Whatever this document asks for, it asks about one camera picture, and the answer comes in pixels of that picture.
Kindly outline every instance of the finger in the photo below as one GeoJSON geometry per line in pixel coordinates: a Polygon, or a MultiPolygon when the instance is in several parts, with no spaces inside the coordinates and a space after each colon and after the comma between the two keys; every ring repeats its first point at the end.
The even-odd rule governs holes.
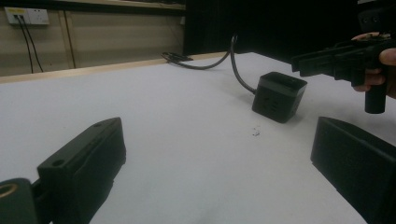
{"type": "Polygon", "coordinates": [[[363,86],[353,87],[353,89],[355,91],[369,91],[371,89],[371,86],[363,85],[363,86]]]}
{"type": "Polygon", "coordinates": [[[396,65],[396,49],[384,49],[379,54],[379,61],[386,65],[396,65]]]}
{"type": "Polygon", "coordinates": [[[381,85],[385,82],[385,77],[379,74],[366,74],[364,85],[381,85]]]}

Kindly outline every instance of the table surface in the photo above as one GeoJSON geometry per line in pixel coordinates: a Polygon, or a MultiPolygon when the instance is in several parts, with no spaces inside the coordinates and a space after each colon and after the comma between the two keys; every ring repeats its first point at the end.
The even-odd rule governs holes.
{"type": "MultiPolygon", "coordinates": [[[[271,71],[299,75],[255,53],[236,62],[254,88],[271,71]]],[[[92,224],[365,223],[310,161],[318,117],[396,144],[395,101],[384,114],[366,114],[364,94],[332,77],[303,78],[296,116],[280,124],[251,110],[254,95],[229,59],[206,71],[167,63],[91,71],[0,84],[0,180],[35,181],[49,155],[92,124],[120,117],[127,162],[92,224]]]]}

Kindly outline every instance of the wall socket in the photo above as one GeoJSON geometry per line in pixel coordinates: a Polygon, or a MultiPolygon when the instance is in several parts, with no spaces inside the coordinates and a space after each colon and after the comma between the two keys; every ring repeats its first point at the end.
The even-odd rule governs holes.
{"type": "Polygon", "coordinates": [[[33,25],[48,25],[50,24],[49,15],[46,9],[39,8],[22,8],[22,7],[5,7],[8,22],[10,24],[20,24],[15,16],[23,16],[26,24],[33,25]]]}

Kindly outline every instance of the power cord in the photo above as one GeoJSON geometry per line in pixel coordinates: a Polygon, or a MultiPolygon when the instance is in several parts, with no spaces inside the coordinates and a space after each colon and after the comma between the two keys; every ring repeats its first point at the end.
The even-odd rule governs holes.
{"type": "Polygon", "coordinates": [[[25,41],[26,41],[27,51],[28,51],[28,53],[29,53],[30,70],[31,70],[31,72],[32,72],[32,74],[33,74],[34,71],[33,71],[32,56],[31,56],[30,48],[29,48],[29,42],[28,42],[28,40],[27,40],[27,37],[26,37],[26,34],[25,34],[25,32],[24,32],[24,29],[23,29],[23,26],[22,26],[22,23],[21,23],[20,18],[19,18],[17,15],[15,15],[14,17],[15,17],[15,19],[17,19],[18,23],[20,24],[21,30],[22,30],[22,32],[23,32],[23,36],[24,36],[25,41]]]}
{"type": "Polygon", "coordinates": [[[30,35],[29,29],[27,28],[27,25],[26,25],[26,22],[25,22],[23,16],[21,16],[21,19],[22,19],[22,23],[23,23],[24,27],[26,28],[26,32],[27,32],[27,34],[29,35],[30,41],[32,42],[32,46],[33,46],[33,49],[34,49],[34,51],[35,51],[35,59],[37,60],[38,66],[40,67],[41,72],[44,72],[44,71],[43,71],[43,68],[41,67],[40,60],[38,60],[37,50],[35,50],[35,42],[33,41],[33,38],[32,38],[32,36],[30,35]]]}
{"type": "Polygon", "coordinates": [[[253,94],[256,94],[256,90],[251,88],[239,75],[239,72],[236,68],[236,61],[235,61],[235,56],[234,56],[234,50],[233,50],[233,46],[235,45],[237,40],[237,35],[233,35],[233,38],[231,39],[231,46],[230,49],[226,52],[226,54],[216,63],[207,65],[207,66],[194,66],[194,65],[189,65],[189,64],[185,64],[185,63],[181,63],[181,61],[190,61],[190,60],[183,60],[183,59],[179,59],[175,57],[171,57],[174,55],[177,55],[175,53],[169,53],[169,52],[165,52],[162,54],[162,56],[165,58],[166,61],[168,61],[169,63],[174,63],[177,64],[181,67],[185,67],[185,68],[189,68],[189,69],[195,69],[195,70],[206,70],[206,69],[210,69],[210,68],[214,68],[217,65],[221,64],[222,62],[224,62],[224,60],[230,55],[231,56],[231,63],[233,65],[233,73],[235,74],[236,79],[239,81],[239,83],[248,91],[252,92],[253,94]]]}

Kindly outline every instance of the black box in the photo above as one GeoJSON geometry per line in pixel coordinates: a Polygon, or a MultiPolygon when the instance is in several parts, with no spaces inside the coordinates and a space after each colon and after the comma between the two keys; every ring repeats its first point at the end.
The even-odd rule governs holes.
{"type": "Polygon", "coordinates": [[[260,77],[252,110],[280,123],[297,111],[307,82],[278,72],[260,77]]]}

